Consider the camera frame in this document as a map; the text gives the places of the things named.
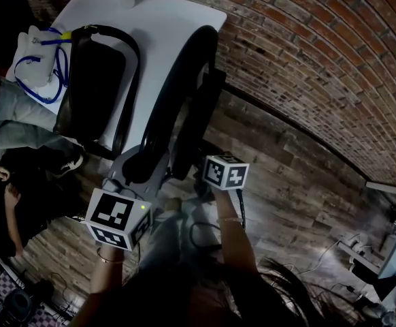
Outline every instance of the curved brick wall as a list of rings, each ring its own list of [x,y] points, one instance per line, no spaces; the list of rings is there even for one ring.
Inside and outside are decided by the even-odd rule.
[[[229,83],[396,184],[396,0],[194,1],[229,15]]]

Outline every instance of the person's hand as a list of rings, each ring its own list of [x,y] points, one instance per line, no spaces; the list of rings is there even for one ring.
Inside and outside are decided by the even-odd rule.
[[[6,185],[5,189],[5,207],[6,209],[14,209],[17,205],[18,201],[21,199],[21,194],[18,190],[12,185]]]
[[[0,166],[0,179],[6,182],[10,177],[10,172],[4,167]]]

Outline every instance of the bag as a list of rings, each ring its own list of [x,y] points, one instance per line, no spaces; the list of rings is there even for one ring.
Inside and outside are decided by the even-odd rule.
[[[109,122],[126,60],[123,53],[93,41],[90,37],[96,33],[125,42],[137,56],[137,68],[116,128],[112,152],[102,146],[97,147],[97,155],[114,159],[121,155],[125,145],[139,84],[139,48],[124,31],[104,25],[87,25],[72,32],[69,86],[61,102],[54,131],[75,138],[93,150],[94,143]]]

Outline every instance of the black strap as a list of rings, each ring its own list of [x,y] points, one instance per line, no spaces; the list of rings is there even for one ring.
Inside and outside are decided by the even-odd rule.
[[[131,79],[131,84],[129,92],[127,93],[127,98],[122,108],[121,116],[116,127],[114,142],[112,145],[112,155],[113,158],[122,154],[125,142],[129,133],[131,117],[133,116],[133,108],[135,106],[135,99],[137,95],[137,88],[139,86],[140,78],[140,64],[141,64],[141,54],[136,41],[127,33],[117,28],[108,27],[107,25],[86,25],[83,27],[85,31],[92,34],[101,34],[105,36],[115,37],[131,47],[137,57],[137,67],[133,78]]]

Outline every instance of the black sneaker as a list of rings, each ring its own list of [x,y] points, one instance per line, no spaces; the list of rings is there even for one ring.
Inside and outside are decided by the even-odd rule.
[[[79,168],[83,162],[83,155],[78,154],[75,157],[66,161],[57,172],[53,173],[56,178],[61,178],[65,176],[69,171]]]

